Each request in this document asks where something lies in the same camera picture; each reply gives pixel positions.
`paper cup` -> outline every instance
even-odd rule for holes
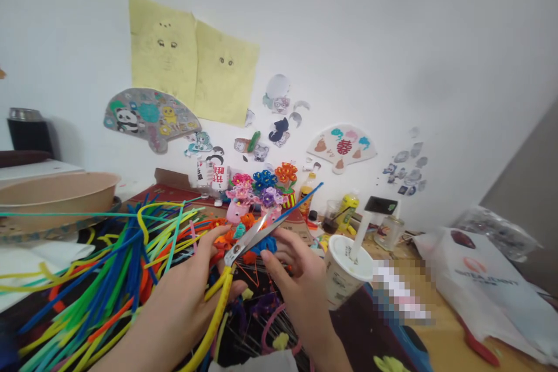
[[[337,310],[364,283],[372,282],[374,277],[374,259],[361,247],[354,263],[349,258],[352,245],[353,240],[343,235],[330,238],[325,254],[325,287],[330,311]]]

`yellow scissors handle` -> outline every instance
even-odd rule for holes
[[[227,306],[228,296],[231,293],[231,286],[233,284],[233,270],[232,268],[225,266],[223,273],[219,277],[219,280],[207,291],[204,300],[207,302],[213,295],[217,293],[219,288],[223,287],[221,296],[219,297],[219,302],[211,318],[211,323],[209,323],[209,328],[202,342],[198,346],[198,350],[194,353],[192,359],[180,370],[180,372],[194,372],[196,368],[202,363],[203,358],[211,348],[211,343],[219,330],[219,324],[223,319],[223,314],[225,312],[225,307]]]

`panda drawing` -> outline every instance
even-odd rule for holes
[[[138,124],[138,117],[133,110],[118,108],[115,110],[116,114],[116,124],[118,125],[118,130],[120,132],[131,132],[133,134],[138,133],[138,126],[143,124]]]

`paper fan decoration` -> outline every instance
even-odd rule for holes
[[[167,151],[168,140],[202,130],[198,118],[177,98],[149,88],[130,88],[114,96],[104,124],[147,140],[156,153]]]
[[[307,152],[332,163],[335,174],[343,173],[349,164],[371,159],[377,154],[370,137],[349,124],[326,129],[314,138]]]

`thermos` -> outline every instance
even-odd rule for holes
[[[35,109],[10,108],[8,127],[16,151],[46,151],[54,158],[47,122]]]

